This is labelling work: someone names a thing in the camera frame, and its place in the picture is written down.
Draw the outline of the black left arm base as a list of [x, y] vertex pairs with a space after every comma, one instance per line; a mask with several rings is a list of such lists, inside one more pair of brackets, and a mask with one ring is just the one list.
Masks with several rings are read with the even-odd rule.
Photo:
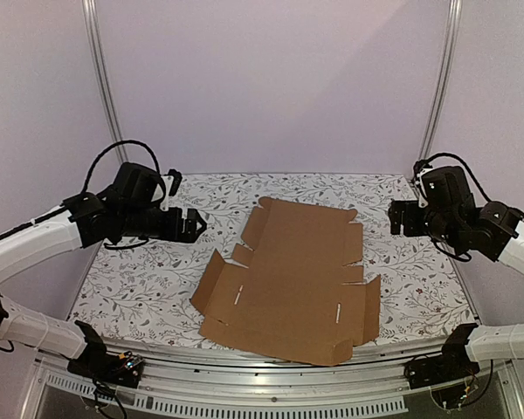
[[96, 381], [138, 388], [144, 358], [131, 351], [109, 354], [102, 338], [89, 324], [76, 320], [75, 325], [84, 334], [86, 346], [78, 358], [69, 360], [67, 371]]

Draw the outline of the brown cardboard box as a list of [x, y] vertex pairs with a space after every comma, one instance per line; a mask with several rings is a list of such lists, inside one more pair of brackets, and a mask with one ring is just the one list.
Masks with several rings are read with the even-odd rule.
[[214, 251], [190, 303], [218, 345], [336, 366], [377, 338], [381, 279], [364, 278], [356, 209], [271, 197], [252, 209], [231, 259]]

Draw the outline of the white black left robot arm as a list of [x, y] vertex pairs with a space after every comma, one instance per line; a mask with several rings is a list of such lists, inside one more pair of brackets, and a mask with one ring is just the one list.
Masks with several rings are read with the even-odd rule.
[[[59, 206], [0, 234], [0, 285], [57, 255], [104, 241], [119, 250], [125, 237], [193, 244], [207, 223], [195, 209], [169, 206], [182, 175], [166, 175], [138, 163], [123, 163], [111, 185], [98, 194], [83, 191]], [[112, 372], [101, 337], [85, 323], [54, 319], [0, 293], [0, 340], [77, 359], [94, 379]]]

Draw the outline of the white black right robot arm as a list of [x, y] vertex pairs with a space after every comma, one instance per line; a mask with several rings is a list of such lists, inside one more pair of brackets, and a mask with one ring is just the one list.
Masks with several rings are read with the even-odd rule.
[[[468, 262], [478, 252], [524, 276], [524, 212], [500, 201], [475, 203], [465, 165], [434, 168], [427, 161], [414, 166], [417, 199], [394, 200], [388, 209], [390, 232], [428, 237], [445, 255]], [[524, 359], [524, 323], [511, 326], [458, 326], [445, 341], [434, 373], [453, 380], [468, 362]]]

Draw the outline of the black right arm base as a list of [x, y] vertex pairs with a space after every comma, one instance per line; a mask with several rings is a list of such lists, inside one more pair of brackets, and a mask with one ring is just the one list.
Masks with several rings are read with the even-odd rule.
[[448, 336], [440, 354], [408, 361], [403, 374], [410, 388], [434, 386], [477, 374], [479, 363], [471, 361], [465, 350], [472, 331], [477, 327], [475, 323], [459, 325]]

